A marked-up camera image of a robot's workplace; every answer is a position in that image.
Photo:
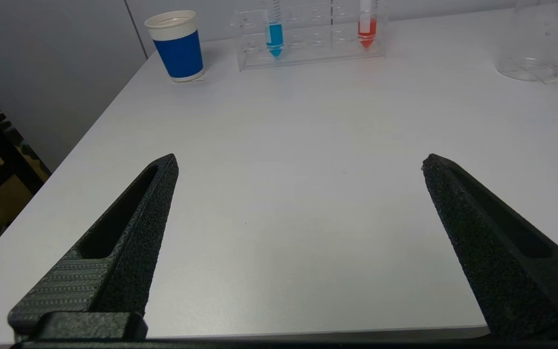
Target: clear acrylic rack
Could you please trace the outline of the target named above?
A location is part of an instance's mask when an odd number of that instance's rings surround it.
[[[370,13],[363,11],[364,4],[370,6]],[[268,48],[273,11],[283,26],[278,57]],[[368,31],[367,18],[376,20],[371,22],[376,35],[364,45],[359,35]],[[387,22],[384,0],[239,0],[232,19],[239,69],[381,57]]]

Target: blue cup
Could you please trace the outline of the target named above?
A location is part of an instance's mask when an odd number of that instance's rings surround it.
[[[173,81],[186,82],[204,73],[195,11],[172,11],[149,18],[145,26]]]

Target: white table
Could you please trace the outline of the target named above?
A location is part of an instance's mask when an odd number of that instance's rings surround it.
[[[392,22],[385,59],[245,72],[212,42],[186,84],[153,55],[1,237],[0,343],[9,309],[171,152],[149,337],[483,331],[420,166],[453,159],[558,243],[558,80],[494,70],[508,16]]]

